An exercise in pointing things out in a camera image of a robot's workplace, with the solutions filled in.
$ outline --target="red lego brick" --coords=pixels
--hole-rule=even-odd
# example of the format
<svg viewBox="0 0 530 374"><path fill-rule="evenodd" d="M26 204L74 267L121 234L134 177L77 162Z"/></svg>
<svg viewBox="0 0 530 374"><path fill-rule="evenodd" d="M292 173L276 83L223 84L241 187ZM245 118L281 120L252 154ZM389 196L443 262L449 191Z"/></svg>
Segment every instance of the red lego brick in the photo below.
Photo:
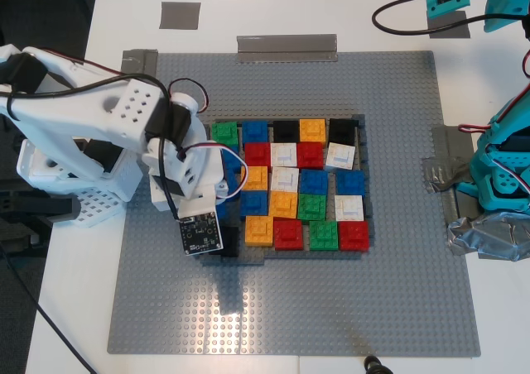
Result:
<svg viewBox="0 0 530 374"><path fill-rule="evenodd" d="M301 221L274 219L274 248L276 250L303 250Z"/></svg>
<svg viewBox="0 0 530 374"><path fill-rule="evenodd" d="M367 252L370 248L366 221L339 221L339 249L343 252Z"/></svg>
<svg viewBox="0 0 530 374"><path fill-rule="evenodd" d="M300 142L296 144L296 159L300 169L322 170L324 150L319 142Z"/></svg>
<svg viewBox="0 0 530 374"><path fill-rule="evenodd" d="M269 142L247 142L245 144L245 161L249 166L266 166L271 168L271 144Z"/></svg>

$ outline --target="table surface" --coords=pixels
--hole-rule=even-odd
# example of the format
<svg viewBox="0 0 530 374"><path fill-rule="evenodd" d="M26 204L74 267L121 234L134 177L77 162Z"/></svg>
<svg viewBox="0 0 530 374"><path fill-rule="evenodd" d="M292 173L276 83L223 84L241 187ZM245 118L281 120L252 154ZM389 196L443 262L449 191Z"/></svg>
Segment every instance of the table surface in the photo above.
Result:
<svg viewBox="0 0 530 374"><path fill-rule="evenodd" d="M485 124L526 84L521 60L527 42L520 25L484 34L470 26L471 39L391 36L373 27L372 12L393 0L97 0L87 58L119 68L123 50L168 53L234 53L238 35L334 33L338 51L432 50L448 125ZM197 31L160 30L161 2L201 2ZM381 16L396 28L426 26L425 3L409 3ZM473 1L468 17L484 12ZM54 226L40 302L65 335L102 374L252 372L362 373L361 357L109 355L108 329L118 274L125 215L81 229ZM395 373L499 373L520 370L530 323L530 260L466 257L482 356L478 358L386 358ZM53 330L37 315L27 373L81 373Z"/></svg>

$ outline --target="lego baseplate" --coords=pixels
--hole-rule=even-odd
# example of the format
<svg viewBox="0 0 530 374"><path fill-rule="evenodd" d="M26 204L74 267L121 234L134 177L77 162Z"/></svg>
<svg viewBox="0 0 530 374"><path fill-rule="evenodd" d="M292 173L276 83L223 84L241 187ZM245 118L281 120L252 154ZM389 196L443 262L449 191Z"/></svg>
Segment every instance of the lego baseplate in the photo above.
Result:
<svg viewBox="0 0 530 374"><path fill-rule="evenodd" d="M128 204L108 352L480 355L465 258L446 248L441 197L422 178L443 123L432 53L296 64L167 54L157 76L204 84L207 123L364 114L375 239L358 259L208 266L185 257L144 180Z"/></svg>

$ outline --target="yellow lego brick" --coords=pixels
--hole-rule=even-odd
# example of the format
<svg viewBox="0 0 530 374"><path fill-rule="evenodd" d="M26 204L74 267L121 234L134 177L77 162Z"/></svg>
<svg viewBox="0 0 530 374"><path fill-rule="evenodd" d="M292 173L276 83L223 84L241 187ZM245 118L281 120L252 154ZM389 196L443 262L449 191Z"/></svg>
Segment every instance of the yellow lego brick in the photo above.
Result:
<svg viewBox="0 0 530 374"><path fill-rule="evenodd" d="M325 144L325 120L300 119L300 142L321 142Z"/></svg>
<svg viewBox="0 0 530 374"><path fill-rule="evenodd" d="M241 167L241 176L245 176L245 168ZM268 170L267 167L248 167L248 180L243 190L267 190L268 189Z"/></svg>
<svg viewBox="0 0 530 374"><path fill-rule="evenodd" d="M296 218L298 194L296 192L271 191L268 215L276 218Z"/></svg>
<svg viewBox="0 0 530 374"><path fill-rule="evenodd" d="M272 247L272 217L247 216L245 244L250 247Z"/></svg>

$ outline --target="dark background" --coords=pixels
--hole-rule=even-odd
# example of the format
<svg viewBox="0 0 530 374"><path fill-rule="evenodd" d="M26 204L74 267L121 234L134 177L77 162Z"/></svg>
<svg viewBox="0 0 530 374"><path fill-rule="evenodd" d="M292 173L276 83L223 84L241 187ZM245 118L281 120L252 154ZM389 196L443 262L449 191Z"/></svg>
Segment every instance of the dark background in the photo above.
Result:
<svg viewBox="0 0 530 374"><path fill-rule="evenodd" d="M84 57L95 0L0 0L0 46L48 47ZM17 177L13 130L0 125L0 179ZM0 240L28 234L22 226L0 220ZM14 265L31 292L41 289L45 258L16 258ZM35 309L0 260L0 373L26 370Z"/></svg>

